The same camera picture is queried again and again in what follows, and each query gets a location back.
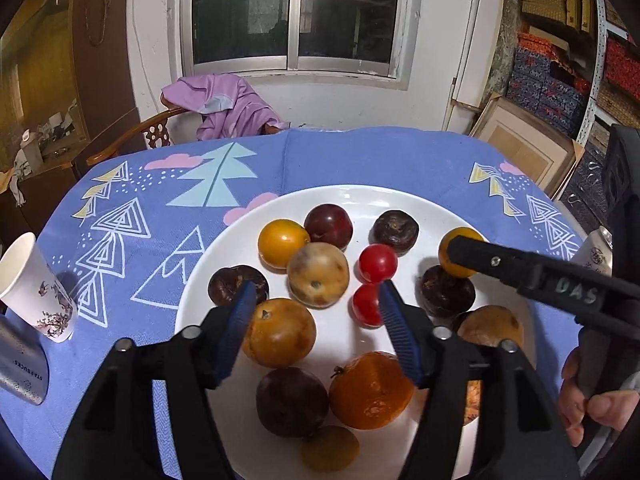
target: blue patterned box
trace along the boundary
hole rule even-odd
[[[537,52],[518,47],[513,70],[540,82],[545,82],[551,74],[551,60]]]
[[[536,111],[536,116],[567,136],[571,137],[574,134],[575,121],[564,115],[557,108],[547,106],[541,102]]]
[[[542,83],[519,72],[513,72],[507,90],[507,99],[535,114],[540,104]]]
[[[540,102],[548,107],[556,108],[571,120],[584,113],[584,98],[573,87],[554,79],[546,78],[542,84]]]

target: screw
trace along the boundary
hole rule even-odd
[[[451,330],[449,330],[446,326],[437,326],[433,329],[433,335],[442,341],[446,341],[451,337],[452,334]]]
[[[197,325],[185,327],[182,329],[182,332],[180,332],[182,337],[185,339],[196,339],[201,333],[202,330]]]
[[[113,345],[113,347],[118,352],[126,352],[127,350],[131,350],[132,346],[133,346],[133,340],[129,339],[128,337],[123,337],[122,339],[118,339],[116,341],[116,344]]]
[[[500,346],[503,350],[506,350],[510,354],[518,351],[518,345],[516,345],[516,343],[514,343],[511,339],[505,339],[500,343]]]

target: purple jacket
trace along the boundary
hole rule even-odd
[[[181,77],[162,89],[167,101],[206,118],[198,140],[257,135],[265,124],[284,130],[283,123],[255,90],[235,74]]]

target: blue tablecloth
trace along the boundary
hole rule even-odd
[[[123,336],[139,345],[172,336],[184,285],[226,224],[275,196],[331,184],[424,197],[505,246],[568,259],[580,244],[532,181],[491,146],[457,134],[289,130],[108,160],[68,193],[38,238],[81,316],[69,341],[42,338],[50,367],[47,399],[36,407],[0,390],[2,417],[45,475],[111,345]],[[578,326],[548,306],[534,305],[533,314],[538,371],[555,395]],[[156,386],[163,466],[179,478],[165,395]]]

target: window frame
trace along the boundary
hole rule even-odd
[[[185,76],[239,73],[243,76],[347,75],[379,82],[401,82],[405,88],[414,57],[421,0],[398,0],[390,62],[299,56],[300,7],[302,0],[289,0],[289,31],[286,56],[259,56],[195,64],[193,61],[193,0],[179,0],[180,51]]]

